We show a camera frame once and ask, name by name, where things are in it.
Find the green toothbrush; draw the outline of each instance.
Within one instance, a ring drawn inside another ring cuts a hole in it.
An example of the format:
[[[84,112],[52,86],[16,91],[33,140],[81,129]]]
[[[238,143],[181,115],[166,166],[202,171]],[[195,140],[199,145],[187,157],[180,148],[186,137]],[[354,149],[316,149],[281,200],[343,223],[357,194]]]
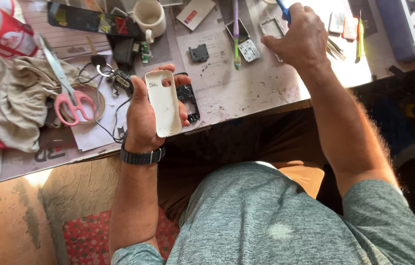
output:
[[[234,1],[234,50],[235,50],[235,70],[240,69],[242,59],[239,57],[239,0]]]

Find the wire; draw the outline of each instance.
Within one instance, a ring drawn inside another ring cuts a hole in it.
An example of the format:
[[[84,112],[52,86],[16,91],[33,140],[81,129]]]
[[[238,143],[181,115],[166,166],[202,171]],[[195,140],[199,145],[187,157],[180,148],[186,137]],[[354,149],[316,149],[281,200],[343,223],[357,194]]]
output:
[[[93,79],[95,79],[97,76],[99,76],[99,75],[96,75],[96,76],[94,76],[94,77],[92,77],[92,78],[90,78],[89,80],[87,80],[87,81],[85,81],[85,82],[82,82],[81,80],[80,80],[80,75],[81,75],[81,73],[83,72],[83,70],[84,69],[86,69],[90,64],[92,64],[92,63],[87,63],[81,70],[80,70],[80,72],[78,73],[78,75],[77,75],[77,80],[78,80],[78,82],[80,82],[81,84],[86,84],[86,83],[88,83],[88,82],[90,82],[90,81],[92,81]],[[111,73],[111,71],[105,71],[104,72],[104,74],[107,74],[107,73]],[[114,127],[113,127],[113,133],[110,133],[110,131],[109,130],[107,130],[103,125],[101,125],[99,122],[98,122],[98,120],[96,119],[96,114],[98,113],[98,110],[99,110],[99,108],[100,108],[100,95],[99,95],[99,91],[100,91],[100,85],[101,85],[101,82],[103,81],[103,79],[104,79],[104,76],[101,76],[101,79],[100,79],[100,81],[98,82],[98,86],[96,87],[96,109],[94,110],[94,112],[93,112],[93,119],[94,119],[94,121],[96,122],[96,124],[98,124],[101,128],[103,128],[110,136],[111,136],[111,138],[114,140],[114,142],[117,142],[117,143],[122,143],[122,141],[124,140],[124,138],[125,138],[125,136],[124,137],[122,137],[122,138],[116,138],[116,137],[114,137],[114,132],[116,131],[116,126],[117,126],[117,112],[119,111],[119,109],[123,106],[123,105],[125,105],[126,103],[128,103],[129,101],[131,101],[131,99],[132,99],[132,96],[130,96],[129,97],[129,99],[128,100],[126,100],[126,101],[124,101],[124,103],[122,103],[121,105],[119,105],[118,107],[117,107],[117,109],[116,109],[116,112],[114,113],[114,116],[115,116],[115,118],[116,118],[116,122],[114,123]]]

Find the polka dot fabric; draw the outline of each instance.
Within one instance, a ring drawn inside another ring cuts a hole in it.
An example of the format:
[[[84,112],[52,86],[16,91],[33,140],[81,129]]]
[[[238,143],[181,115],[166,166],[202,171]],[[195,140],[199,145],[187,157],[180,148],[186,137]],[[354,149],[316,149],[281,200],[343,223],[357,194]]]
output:
[[[177,229],[158,209],[157,243],[166,260],[178,236]],[[84,216],[62,225],[67,254],[72,265],[109,265],[109,229],[111,211]]]

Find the t-shirt sleeve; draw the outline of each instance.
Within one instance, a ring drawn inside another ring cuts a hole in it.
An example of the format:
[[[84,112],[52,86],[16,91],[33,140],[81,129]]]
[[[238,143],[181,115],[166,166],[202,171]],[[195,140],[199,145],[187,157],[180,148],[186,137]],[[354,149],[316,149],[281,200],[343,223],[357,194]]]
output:
[[[164,265],[166,261],[157,249],[149,243],[138,243],[116,250],[111,260],[111,265],[129,264],[157,264]]]
[[[415,215],[399,189],[360,181],[345,194],[343,213],[369,256],[377,248],[393,264],[415,264]]]

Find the key ring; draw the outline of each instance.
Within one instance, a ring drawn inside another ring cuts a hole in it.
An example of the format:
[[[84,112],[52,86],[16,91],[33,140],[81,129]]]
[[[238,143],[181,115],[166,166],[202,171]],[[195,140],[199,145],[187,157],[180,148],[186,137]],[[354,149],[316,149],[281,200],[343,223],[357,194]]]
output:
[[[109,64],[106,64],[106,66],[109,66],[110,68],[111,68],[111,73],[113,73],[114,72],[114,69],[113,69],[113,67],[111,66],[111,65],[109,65]],[[103,74],[102,72],[101,72],[101,65],[97,65],[96,66],[96,70],[98,71],[98,73],[100,74],[100,75],[102,75],[102,76],[105,76],[105,77],[110,77],[111,75],[106,75],[106,74]]]

